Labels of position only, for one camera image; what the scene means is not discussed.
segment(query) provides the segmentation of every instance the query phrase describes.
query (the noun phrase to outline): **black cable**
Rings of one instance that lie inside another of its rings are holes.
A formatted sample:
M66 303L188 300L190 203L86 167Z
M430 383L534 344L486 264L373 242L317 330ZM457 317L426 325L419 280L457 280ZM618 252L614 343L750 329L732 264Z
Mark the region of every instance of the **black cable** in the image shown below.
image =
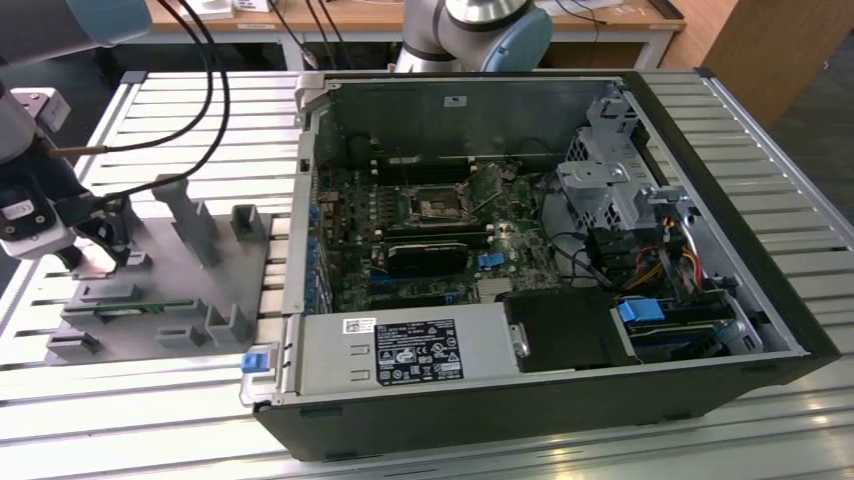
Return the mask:
M338 36L338 43L342 46L342 51L345 52L345 60L347 61L347 68L354 69L353 57L350 56L350 50L347 48L347 43L345 42L345 37L342 36L342 32L338 30L338 25L335 24L335 20L333 20L333 15L330 15L330 10L326 8L326 0L318 0L321 4L321 8L323 9L323 14L326 15L326 19L330 21L330 25L333 25L333 30L335 30L335 35Z
M196 36L196 32L192 31L192 29L190 28L190 25L187 24L184 19L180 17L180 15L178 15L178 12L175 12L175 9L172 8L172 6L168 5L168 4L164 4L163 2L160 2L160 4L164 6L164 8L166 8L167 12L170 13L170 15L172 15L176 18L178 23L182 25L182 27L187 31L187 34L190 35L190 38L192 39L192 43L195 43L196 47L199 48L199 53L202 55L202 64L204 66L204 71L208 74L208 76L207 76L208 91L207 91L207 95L204 97L204 103L202 104L202 109L199 110L199 113L196 114L195 118L175 133L167 135L163 138L159 138L158 140L150 140L148 142L134 143L131 145L119 145L119 146L115 146L115 147L114 146L108 146L108 147L106 147L104 153L128 152L131 150L139 150L139 149L143 149L143 148L156 147L159 145L163 145L167 142L171 142L176 138L182 137L187 132L190 132L196 127L196 125L199 125L199 122L202 121L202 119L207 115L208 109L211 108L211 102L214 100L214 71L211 69L211 65L208 64L208 55L207 55L204 46L202 45L202 40L199 40L199 37Z
M315 56L311 53L311 51L306 48L306 45L299 43L299 39L297 38L297 33L294 33L294 30L291 29L291 25L289 24L287 20L285 19L285 15L282 15L282 11L279 10L279 7L277 6L275 0L267 0L267 3L270 4L270 8L273 9L274 13L277 14L277 17L279 17L279 22L282 22L282 26L287 30L289 35L291 36L291 39L294 40L294 43L297 44L297 46L299 47L301 51L303 52L303 59L306 60L306 62L309 64L311 64L311 66L317 70L319 68L318 60L315 59Z
M571 15L575 18L581 18L582 20L587 20L589 22L593 22L593 28L597 31L597 35L593 39L593 48L590 49L590 53L587 54L587 68L591 68L594 54L597 51L597 45L599 44L599 25L607 25L609 22L597 20L597 12L594 12L593 8L590 8L587 5L583 5L582 3L579 3L578 0L570 0L570 1L590 12L590 17L585 17L583 15L578 15L577 13L570 12L570 10L563 6L563 3L561 3L561 0L555 0L555 1L558 2L558 6L561 7L561 10L563 10L567 13L567 15Z
M184 30L187 31L187 34L191 35L191 37L194 37L195 32L192 31L192 28L190 27L190 25L187 24L182 16L178 14L172 6L168 4L167 0L158 0L158 3L166 8L172 18L175 18L175 21L179 23L182 28L184 28ZM223 58L220 56L219 48L216 46L216 42L214 41L214 37L211 36L211 32L208 31L208 28L204 25L204 22L202 21L202 19L199 18L199 15L196 14L195 10L192 9L192 7L190 6L186 0L178 0L178 3L187 10L190 17L192 18L192 21L196 24L196 28L202 32L202 36L208 42L208 48L211 50L210 53L211 53L211 58L214 60L214 66L219 67L219 74L223 82L223 117L222 117L223 120L219 125L216 137L214 138L214 141L211 142L211 145L208 146L208 149L204 152L204 155L202 156L196 164L190 168L190 170L187 170L184 173L179 173L178 175L174 175L164 179L144 183L143 185L139 185L134 188L128 188L127 190L123 190L120 192L115 192L104 195L104 197L99 201L100 205L114 200L127 198L135 193L143 192L146 190L151 190L154 188L162 187L164 185L168 185L171 183L175 183L180 180L187 179L194 173L199 171L199 169L204 166L204 164L208 162L208 160L214 156L214 152L216 152L216 149L219 148L219 145L223 142L226 131L228 130L228 120L231 117L231 86L228 84L228 72L226 70L226 62L223 61ZM207 52L204 52L204 47L200 44L199 44L199 48L202 48L203 53L207 54ZM214 72L211 68L208 68L208 74L212 77Z
M333 55L333 47L330 46L330 39L326 38L326 30L323 30L323 26L321 25L321 19L318 18L318 12L315 12L315 7L311 5L311 0L306 0L306 5L309 6L309 11L311 12L311 18L315 19L315 25L318 26L318 31L321 32L321 38L323 38L323 49L326 50L326 54L330 56L330 61L333 62L333 69L338 70L338 62L335 61L335 55Z

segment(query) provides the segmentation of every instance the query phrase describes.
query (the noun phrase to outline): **circuit board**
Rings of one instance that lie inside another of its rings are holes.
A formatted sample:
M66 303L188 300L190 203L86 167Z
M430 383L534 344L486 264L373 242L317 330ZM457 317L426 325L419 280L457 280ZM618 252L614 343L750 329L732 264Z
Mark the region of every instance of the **circuit board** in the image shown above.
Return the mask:
M461 181L415 184L407 168L403 185L377 171L321 175L333 310L482 303L502 290L558 286L537 216L543 174L475 161Z

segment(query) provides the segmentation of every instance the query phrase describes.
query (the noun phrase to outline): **aluminum table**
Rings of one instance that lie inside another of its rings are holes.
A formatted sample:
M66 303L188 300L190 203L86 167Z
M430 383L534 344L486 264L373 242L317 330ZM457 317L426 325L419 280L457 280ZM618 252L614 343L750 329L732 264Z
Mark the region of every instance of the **aluminum table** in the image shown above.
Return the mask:
M224 146L190 194L216 212L255 203L277 215L259 341L281 331L290 191L297 165L289 72L234 73ZM756 479L854 476L854 232L714 78L645 73L653 89L808 301L844 358L786 386L762 389L706 417L335 463L294 460L238 399L240 355L46 367L74 281L59 261L24 262L0 300L0 478L342 478L425 480ZM92 143L172 132L199 110L202 73L123 84ZM219 125L152 150L83 158L98 193L178 173ZM673 182L675 173L654 151ZM150 193L140 216L166 216Z

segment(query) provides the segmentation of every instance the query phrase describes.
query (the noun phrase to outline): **colored wires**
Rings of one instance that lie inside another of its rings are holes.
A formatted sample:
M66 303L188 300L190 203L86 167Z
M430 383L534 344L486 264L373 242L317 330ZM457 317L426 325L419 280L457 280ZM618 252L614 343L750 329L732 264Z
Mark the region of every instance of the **colored wires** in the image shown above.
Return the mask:
M658 250L655 247L645 247L638 252L638 257L635 259L635 275L631 280L629 280L623 286L625 290L631 290L641 285L657 280L661 277L665 271L665 267L662 266L662 262L658 258Z
M697 290L700 292L704 291L704 265L700 262L700 257L697 255L694 255L694 253L692 253L692 251L688 248L682 249L682 257L688 258L689 261L692 262L692 269L693 269L693 279L694 279L694 285L697 286Z

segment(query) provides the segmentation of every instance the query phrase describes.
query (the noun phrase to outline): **blue tab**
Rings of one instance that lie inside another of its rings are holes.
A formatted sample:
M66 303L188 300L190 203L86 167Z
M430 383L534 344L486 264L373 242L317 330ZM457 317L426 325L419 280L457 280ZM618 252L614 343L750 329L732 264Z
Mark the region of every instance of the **blue tab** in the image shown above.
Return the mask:
M617 307L623 322L655 322L665 320L665 312L654 298L630 298Z
M270 355L267 353L247 353L240 361L243 373L262 373L270 370Z
M502 252L490 253L489 255L478 256L478 267L482 270L489 270L493 267L498 267L505 263L505 254Z

